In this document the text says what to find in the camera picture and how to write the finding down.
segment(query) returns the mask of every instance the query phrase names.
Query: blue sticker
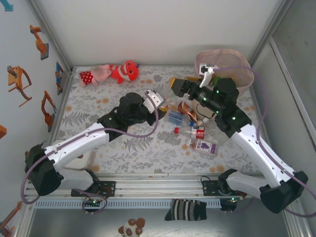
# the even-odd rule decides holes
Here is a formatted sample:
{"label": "blue sticker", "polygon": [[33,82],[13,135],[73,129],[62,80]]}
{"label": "blue sticker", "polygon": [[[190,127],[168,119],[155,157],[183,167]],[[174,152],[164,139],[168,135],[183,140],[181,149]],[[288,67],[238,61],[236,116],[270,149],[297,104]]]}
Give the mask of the blue sticker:
{"label": "blue sticker", "polygon": [[13,5],[9,4],[7,0],[0,0],[0,2],[4,6],[5,11],[13,11]]}

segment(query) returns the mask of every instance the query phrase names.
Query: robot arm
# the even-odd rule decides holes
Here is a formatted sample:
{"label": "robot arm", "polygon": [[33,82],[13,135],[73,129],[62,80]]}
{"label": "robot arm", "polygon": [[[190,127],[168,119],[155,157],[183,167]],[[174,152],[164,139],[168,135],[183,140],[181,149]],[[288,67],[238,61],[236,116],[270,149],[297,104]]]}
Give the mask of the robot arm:
{"label": "robot arm", "polygon": [[[189,99],[196,99],[204,107],[217,114],[215,122],[221,131],[237,142],[254,160],[265,179],[254,178],[230,169],[219,176],[219,189],[228,194],[232,190],[241,191],[261,199],[262,203],[274,213],[281,212],[297,199],[303,187],[280,170],[260,148],[256,139],[256,128],[251,119],[237,106],[239,91],[230,78],[218,80],[213,90],[206,85],[211,79],[213,70],[206,65],[200,66],[200,74],[204,75],[201,83],[182,79],[172,79],[171,89],[182,97],[189,94]],[[269,147],[261,138],[261,144],[288,172],[303,183],[307,176],[303,171],[295,172]]]}
{"label": "robot arm", "polygon": [[[154,91],[148,91],[147,97],[151,98],[157,108],[163,103],[163,98]],[[91,187],[94,184],[94,174],[63,168],[84,152],[121,136],[122,133],[118,131],[127,132],[128,127],[137,123],[147,122],[150,126],[153,125],[156,121],[156,114],[149,98],[143,99],[139,94],[128,93],[120,98],[119,106],[99,118],[96,123],[85,131],[59,144],[44,149],[41,145],[36,145],[29,152],[26,152],[25,172],[28,172],[40,158],[49,155],[29,174],[29,179],[38,195],[44,196],[52,193],[59,188],[62,181],[64,187],[67,178],[74,181],[69,185],[70,188],[84,187],[83,189],[86,190]],[[158,110],[158,119],[161,119],[164,115],[165,112]],[[87,176],[84,177],[82,174],[89,175],[90,178],[88,179]]]}

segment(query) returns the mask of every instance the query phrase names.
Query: wall decal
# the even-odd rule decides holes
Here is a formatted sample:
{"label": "wall decal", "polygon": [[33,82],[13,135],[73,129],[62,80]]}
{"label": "wall decal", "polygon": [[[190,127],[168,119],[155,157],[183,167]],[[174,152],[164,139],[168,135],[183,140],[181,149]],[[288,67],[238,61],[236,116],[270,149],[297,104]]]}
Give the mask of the wall decal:
{"label": "wall decal", "polygon": [[54,122],[54,119],[55,119],[55,114],[50,115],[48,112],[46,112],[46,110],[45,110],[46,100],[49,101],[49,103],[54,108],[54,113],[56,113],[56,106],[55,106],[53,100],[51,99],[51,97],[49,96],[48,92],[45,90],[43,100],[41,101],[41,111],[43,112],[43,114],[45,116],[45,122],[46,122],[47,127],[48,127],[48,132],[50,132],[51,127],[52,127],[53,122]]}
{"label": "wall decal", "polygon": [[36,48],[38,48],[40,52],[40,59],[44,60],[45,58],[48,58],[49,45],[48,43],[43,43],[43,41],[39,37],[38,32],[41,32],[40,27],[33,27],[32,25],[30,25],[30,31],[36,38],[35,44],[36,44]]}
{"label": "wall decal", "polygon": [[59,65],[58,62],[56,62],[56,71],[55,71],[55,76],[56,76],[56,85],[57,85],[57,95],[59,95],[61,92],[63,92],[64,84],[66,79],[62,79],[62,73],[64,70],[62,67]]}
{"label": "wall decal", "polygon": [[13,11],[13,5],[9,4],[7,0],[0,0],[0,2],[4,6],[5,11]]}
{"label": "wall decal", "polygon": [[[32,85],[32,82],[31,82],[31,79],[29,77],[29,75],[27,74],[27,72],[23,69],[23,68],[20,68],[20,66],[16,66],[16,67],[11,67],[11,66],[8,66],[7,67],[7,71],[8,71],[8,85],[12,85],[14,84],[14,87],[11,88],[9,90],[9,92],[17,89],[21,95],[24,97],[24,99],[26,99],[26,101],[24,101],[21,105],[19,105],[19,107],[21,107],[22,105],[24,105],[26,102],[28,102],[29,100],[31,100],[32,98],[27,96],[25,93],[24,93],[24,89],[29,87],[30,85]],[[28,80],[28,85],[23,87],[23,84],[22,84],[22,75],[25,75],[26,79]]]}
{"label": "wall decal", "polygon": [[0,125],[0,139],[6,135],[6,128]]}

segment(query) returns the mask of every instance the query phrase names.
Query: floral tablecloth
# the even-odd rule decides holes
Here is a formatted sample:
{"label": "floral tablecloth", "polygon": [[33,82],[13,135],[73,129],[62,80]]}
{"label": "floral tablecloth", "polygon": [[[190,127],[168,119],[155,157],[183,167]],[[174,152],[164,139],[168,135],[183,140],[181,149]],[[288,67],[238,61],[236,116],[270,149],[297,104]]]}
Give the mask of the floral tablecloth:
{"label": "floral tablecloth", "polygon": [[[75,68],[76,76],[63,114],[57,139],[66,140],[85,130],[119,104],[120,97],[128,92],[143,95],[147,89],[163,90],[171,77],[193,75],[193,67],[140,67],[136,81],[117,84],[109,78],[100,86],[81,87],[78,72],[88,67]],[[255,107],[249,91],[237,102],[257,125]],[[216,126],[211,128],[207,140],[218,144],[218,154],[201,155],[186,146],[187,138],[174,134],[175,125],[161,119],[156,132],[138,139],[120,136],[111,143],[96,147],[92,152],[89,168],[96,173],[222,173],[229,168],[243,172],[259,172],[247,153],[234,141],[225,139]],[[152,130],[147,123],[128,129],[133,134],[146,134]]]}

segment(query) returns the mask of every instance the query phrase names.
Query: plush toy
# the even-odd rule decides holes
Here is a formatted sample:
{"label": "plush toy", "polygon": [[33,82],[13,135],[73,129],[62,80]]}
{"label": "plush toy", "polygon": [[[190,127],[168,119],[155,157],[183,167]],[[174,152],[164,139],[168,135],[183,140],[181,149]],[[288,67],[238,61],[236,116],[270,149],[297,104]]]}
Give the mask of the plush toy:
{"label": "plush toy", "polygon": [[138,218],[137,221],[129,219],[125,225],[118,229],[118,232],[124,237],[139,237],[143,232],[145,226],[145,219]]}
{"label": "plush toy", "polygon": [[91,69],[91,71],[79,73],[81,79],[80,85],[86,86],[90,83],[99,85],[99,82],[105,81],[111,73],[109,64],[97,66]]}
{"label": "plush toy", "polygon": [[111,77],[118,80],[118,84],[121,84],[123,80],[133,81],[136,80],[139,74],[139,64],[133,61],[126,61],[121,66],[110,66],[112,72]]}

